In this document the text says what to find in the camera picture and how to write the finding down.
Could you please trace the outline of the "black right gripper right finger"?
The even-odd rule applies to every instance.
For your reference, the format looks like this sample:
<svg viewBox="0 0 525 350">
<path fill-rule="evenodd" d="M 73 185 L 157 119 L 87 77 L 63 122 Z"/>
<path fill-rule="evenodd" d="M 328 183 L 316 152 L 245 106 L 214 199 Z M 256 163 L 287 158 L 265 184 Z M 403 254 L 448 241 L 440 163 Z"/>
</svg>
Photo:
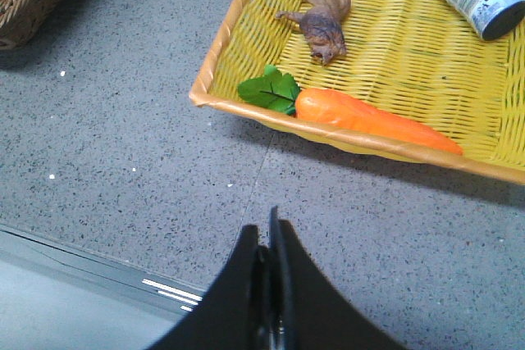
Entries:
<svg viewBox="0 0 525 350">
<path fill-rule="evenodd" d="M 272 328 L 279 349 L 402 349 L 334 288 L 294 227 L 269 219 Z"/>
</svg>

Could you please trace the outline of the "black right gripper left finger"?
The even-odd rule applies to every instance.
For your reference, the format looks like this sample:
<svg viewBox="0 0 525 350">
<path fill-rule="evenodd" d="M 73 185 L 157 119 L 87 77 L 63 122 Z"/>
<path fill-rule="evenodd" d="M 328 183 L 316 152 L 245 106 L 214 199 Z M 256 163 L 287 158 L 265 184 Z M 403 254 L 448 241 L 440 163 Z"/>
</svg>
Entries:
<svg viewBox="0 0 525 350">
<path fill-rule="evenodd" d="M 270 256 L 258 227 L 246 225 L 198 306 L 151 349 L 269 349 Z"/>
</svg>

